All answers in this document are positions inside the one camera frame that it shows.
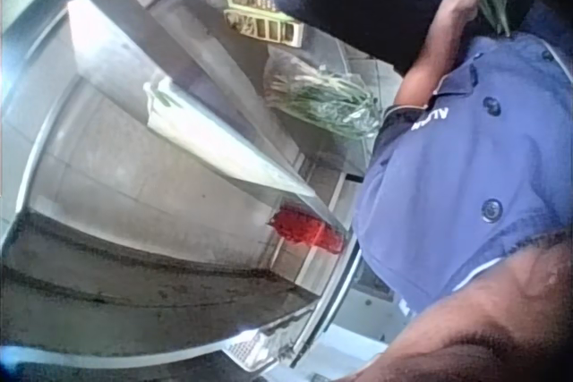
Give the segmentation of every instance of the tiled wall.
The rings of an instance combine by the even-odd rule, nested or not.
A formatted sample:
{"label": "tiled wall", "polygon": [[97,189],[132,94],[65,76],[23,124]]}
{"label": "tiled wall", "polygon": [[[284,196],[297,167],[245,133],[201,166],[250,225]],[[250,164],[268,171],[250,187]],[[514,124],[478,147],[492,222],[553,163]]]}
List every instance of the tiled wall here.
{"label": "tiled wall", "polygon": [[[77,77],[63,25],[3,113],[4,225],[13,219],[22,171],[47,111]],[[138,249],[235,266],[268,264],[276,240],[266,225],[269,206],[149,132],[88,82],[72,91],[39,163],[33,208]]]}

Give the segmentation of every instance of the stainless steel surface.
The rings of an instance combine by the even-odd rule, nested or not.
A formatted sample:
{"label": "stainless steel surface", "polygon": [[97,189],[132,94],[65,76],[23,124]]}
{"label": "stainless steel surface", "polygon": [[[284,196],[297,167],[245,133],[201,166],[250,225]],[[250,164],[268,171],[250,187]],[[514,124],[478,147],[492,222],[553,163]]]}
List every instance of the stainless steel surface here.
{"label": "stainless steel surface", "polygon": [[34,0],[2,35],[2,92],[10,103],[14,83],[46,35],[60,22],[68,0]]}
{"label": "stainless steel surface", "polygon": [[[23,216],[15,234],[3,256],[2,343],[63,360],[179,360],[274,327],[317,299],[268,270],[137,251],[36,213]],[[174,351],[184,356],[166,355]]]}
{"label": "stainless steel surface", "polygon": [[295,343],[293,349],[295,353],[299,353],[305,342],[307,342],[312,334],[312,332],[316,329],[317,323],[320,319],[324,318],[324,312],[328,311],[328,305],[334,292],[337,289],[341,281],[341,277],[346,270],[346,267],[349,263],[350,257],[353,252],[353,248],[356,245],[357,238],[353,234],[350,242],[347,244],[345,250],[340,255],[338,263],[334,268],[332,275],[330,276],[330,280],[328,281],[326,288],[324,289],[324,293],[322,293],[321,298],[316,303],[316,307],[314,308],[314,312],[312,313],[308,323],[304,327],[303,332],[299,336],[298,340]]}
{"label": "stainless steel surface", "polygon": [[[244,105],[224,94],[165,28],[135,0],[74,0],[70,3],[69,14],[81,74],[136,120],[148,123],[147,96],[142,90],[143,85],[168,76],[177,87],[187,92],[190,104],[211,111],[222,125],[230,126],[252,142],[261,157],[271,157],[284,174],[304,184],[290,163],[281,158],[279,150],[269,154],[272,143],[253,124],[257,119],[249,113],[247,119]],[[227,179],[272,207],[283,200],[290,206],[321,217],[339,231],[345,231],[316,196],[278,191],[228,176]]]}
{"label": "stainless steel surface", "polygon": [[4,253],[4,244],[6,238],[12,233],[15,224],[17,223],[21,213],[28,205],[28,199],[30,196],[30,187],[32,182],[34,181],[34,175],[36,174],[36,170],[38,169],[38,163],[42,157],[44,152],[44,147],[46,146],[47,139],[50,136],[50,132],[54,127],[54,124],[57,121],[57,117],[64,109],[64,106],[70,96],[74,93],[77,87],[81,83],[81,78],[77,77],[74,79],[68,88],[60,95],[57,101],[52,105],[49,112],[42,123],[42,126],[39,129],[38,136],[34,141],[32,146],[30,155],[28,157],[28,161],[26,162],[26,167],[24,168],[24,172],[22,175],[22,179],[20,182],[20,188],[18,190],[18,196],[16,198],[16,209],[14,214],[14,220],[10,223],[10,226],[4,232],[2,238],[0,238],[0,256]]}

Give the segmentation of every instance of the red object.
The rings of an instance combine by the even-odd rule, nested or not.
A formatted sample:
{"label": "red object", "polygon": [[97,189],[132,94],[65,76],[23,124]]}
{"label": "red object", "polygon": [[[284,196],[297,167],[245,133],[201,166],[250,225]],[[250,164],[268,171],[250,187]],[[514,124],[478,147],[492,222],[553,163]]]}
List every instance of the red object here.
{"label": "red object", "polygon": [[332,227],[297,209],[281,208],[269,225],[289,242],[318,246],[333,254],[339,254],[344,246],[342,237]]}

